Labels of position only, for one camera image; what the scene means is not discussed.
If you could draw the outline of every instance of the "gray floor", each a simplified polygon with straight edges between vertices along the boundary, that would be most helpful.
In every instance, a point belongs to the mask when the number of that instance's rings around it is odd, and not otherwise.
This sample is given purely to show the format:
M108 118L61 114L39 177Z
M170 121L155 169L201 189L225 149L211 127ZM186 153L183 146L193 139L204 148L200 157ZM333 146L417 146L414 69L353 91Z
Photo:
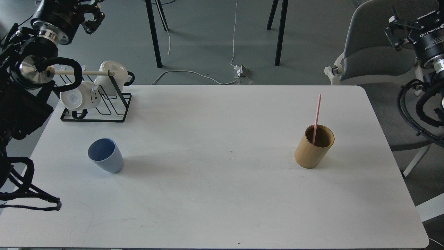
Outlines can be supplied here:
M271 31L266 23L271 0L239 0L235 33L233 64L244 65L253 71L250 80L242 85L328 85L323 74L343 52L351 16L363 0L298 0L290 1L285 28L281 66L274 66L278 36L279 13ZM87 35L80 28L70 45L59 46L59 56L69 57L97 70L101 62L115 60L135 73L135 84L150 84L166 70L191 70L213 77L220 82L234 80L229 62L233 55L235 0L176 0L163 6L169 25L163 31L159 15L155 20L162 55L163 68L156 67L149 32L147 12L143 0L106 0L102 11L106 18L100 28ZM35 1L1 0L0 35L14 22L22 22L36 10ZM395 81L412 78L409 73ZM379 77L363 77L353 81L372 81ZM189 73L169 73L158 84L212 85L211 80ZM52 97L50 104L57 99ZM43 128L22 141L8 146L11 156L30 156ZM416 150L395 152L400 169L404 169ZM415 205L444 192L443 148L433 145L419 166L405 179ZM444 216L424 223L429 236L444 242ZM440 249L430 242L427 249Z

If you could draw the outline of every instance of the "black table leg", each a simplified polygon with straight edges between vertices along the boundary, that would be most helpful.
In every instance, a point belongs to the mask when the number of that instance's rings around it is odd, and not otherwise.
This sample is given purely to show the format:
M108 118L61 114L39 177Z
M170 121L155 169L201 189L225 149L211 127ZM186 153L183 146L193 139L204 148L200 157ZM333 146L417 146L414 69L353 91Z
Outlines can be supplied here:
M274 14L276 13L276 8L278 7L279 0L273 0L273 5L271 6L270 17L268 18L267 29L271 30L271 25L273 24Z
M153 7L151 6L150 0L146 0L145 3L147 6L148 21L150 23L151 38L153 39L154 55L156 56L157 68L161 68L162 60L160 58L159 41L157 40L157 33L156 33L156 24L154 23Z
M279 66L281 63L282 42L284 40L285 19L287 18L288 0L282 1L281 23L279 24L279 35L277 37L276 60L274 65Z
M167 19L165 17L165 13L163 13L162 3L160 2L160 0L155 0L155 1L156 1L156 5L157 5L157 10L159 11L160 20L162 20L163 30L164 31L170 30L168 28L168 24L167 24Z

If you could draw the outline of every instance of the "bamboo cup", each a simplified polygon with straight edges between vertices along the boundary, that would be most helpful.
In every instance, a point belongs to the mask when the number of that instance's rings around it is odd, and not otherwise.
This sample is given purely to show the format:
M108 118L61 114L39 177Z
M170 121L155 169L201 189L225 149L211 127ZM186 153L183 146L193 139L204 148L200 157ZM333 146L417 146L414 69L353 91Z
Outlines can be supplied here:
M294 152L296 162L306 169L316 167L334 143L333 132L323 125L318 125L313 145L313 131L314 125L305 130L304 136Z

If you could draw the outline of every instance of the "blue plastic cup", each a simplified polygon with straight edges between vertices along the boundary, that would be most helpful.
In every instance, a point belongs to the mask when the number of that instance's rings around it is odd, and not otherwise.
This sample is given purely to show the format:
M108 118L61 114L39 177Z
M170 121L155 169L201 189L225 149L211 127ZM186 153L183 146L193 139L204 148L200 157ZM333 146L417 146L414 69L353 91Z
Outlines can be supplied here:
M110 173L118 173L123 168L122 154L116 143L109 138L93 142L88 148L88 157Z

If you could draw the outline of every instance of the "straw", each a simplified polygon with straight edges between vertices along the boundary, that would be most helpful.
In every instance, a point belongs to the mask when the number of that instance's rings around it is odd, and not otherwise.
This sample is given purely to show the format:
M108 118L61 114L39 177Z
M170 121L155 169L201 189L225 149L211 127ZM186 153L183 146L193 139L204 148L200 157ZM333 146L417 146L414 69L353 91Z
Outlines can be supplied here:
M311 144L313 144L313 145L314 145L314 139L316 138L317 119L319 117L319 107L320 106L321 106L321 94L319 94L319 99L317 100L316 119L314 120L313 140L311 142Z

